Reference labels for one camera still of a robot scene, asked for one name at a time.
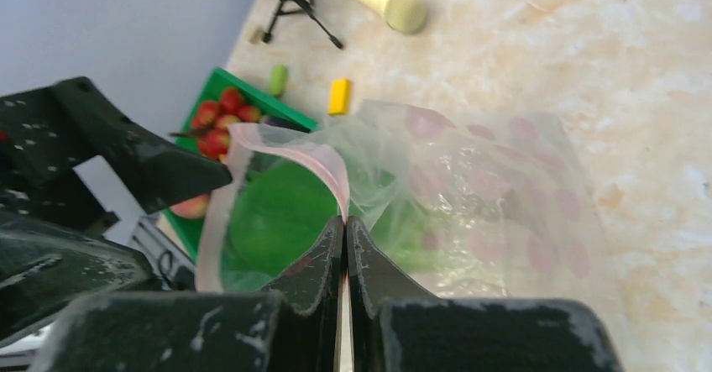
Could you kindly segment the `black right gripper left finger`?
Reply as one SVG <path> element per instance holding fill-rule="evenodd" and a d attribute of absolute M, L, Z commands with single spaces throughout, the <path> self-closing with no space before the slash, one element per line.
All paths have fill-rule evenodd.
<path fill-rule="evenodd" d="M 344 224 L 255 292 L 135 291 L 63 310 L 36 371 L 336 371 Z"/>

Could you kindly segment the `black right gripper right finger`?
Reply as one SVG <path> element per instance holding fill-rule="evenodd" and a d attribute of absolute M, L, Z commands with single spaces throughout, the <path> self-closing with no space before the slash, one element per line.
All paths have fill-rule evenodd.
<path fill-rule="evenodd" d="M 344 227 L 357 371 L 620 371 L 605 325 L 578 301 L 440 298 Z"/>

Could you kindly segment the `red lychee fruit bunch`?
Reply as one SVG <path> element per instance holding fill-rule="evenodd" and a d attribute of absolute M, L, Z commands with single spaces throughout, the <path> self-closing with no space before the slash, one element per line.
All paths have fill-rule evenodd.
<path fill-rule="evenodd" d="M 229 86 L 217 100 L 202 101 L 198 105 L 186 131 L 170 133 L 170 136 L 193 140 L 202 155 L 223 161 L 230 144 L 228 127 L 258 123 L 262 117 L 262 110 L 248 103 L 241 90 Z"/>

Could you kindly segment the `clear zip top bag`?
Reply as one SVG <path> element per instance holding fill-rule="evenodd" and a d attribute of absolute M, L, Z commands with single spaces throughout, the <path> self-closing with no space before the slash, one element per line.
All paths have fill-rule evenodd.
<path fill-rule="evenodd" d="M 357 176 L 381 171 L 422 206 L 436 267 L 410 275 L 438 296 L 561 297 L 594 306 L 619 300 L 585 179 L 557 117 L 546 113 L 440 113 L 366 101 L 311 132 L 269 123 L 229 130 L 233 181 L 212 194 L 196 257 L 200 291 L 225 291 L 223 246 L 249 172 L 287 160 L 317 176 L 339 214 L 366 203 Z"/>

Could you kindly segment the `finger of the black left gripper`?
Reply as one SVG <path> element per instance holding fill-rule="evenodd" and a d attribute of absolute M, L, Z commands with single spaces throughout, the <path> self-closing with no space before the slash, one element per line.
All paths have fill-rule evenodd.
<path fill-rule="evenodd" d="M 1 213 L 1 345 L 49 325 L 78 296 L 159 291 L 143 253 L 12 212 Z"/>
<path fill-rule="evenodd" d="M 232 182 L 227 166 L 181 148 L 118 110 L 84 76 L 1 98 L 10 163 L 47 187 L 101 156 L 147 213 Z"/>

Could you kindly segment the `green bok choy vegetable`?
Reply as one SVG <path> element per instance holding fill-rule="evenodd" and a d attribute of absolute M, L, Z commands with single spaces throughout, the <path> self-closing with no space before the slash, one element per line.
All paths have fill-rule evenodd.
<path fill-rule="evenodd" d="M 399 192 L 388 172 L 361 173 L 357 182 L 368 201 L 350 202 L 349 212 L 369 226 L 377 247 L 411 275 L 434 270 L 426 210 Z M 220 271 L 224 290 L 257 291 L 302 256 L 338 214 L 327 186 L 301 165 L 280 160 L 249 172 L 228 221 Z"/>

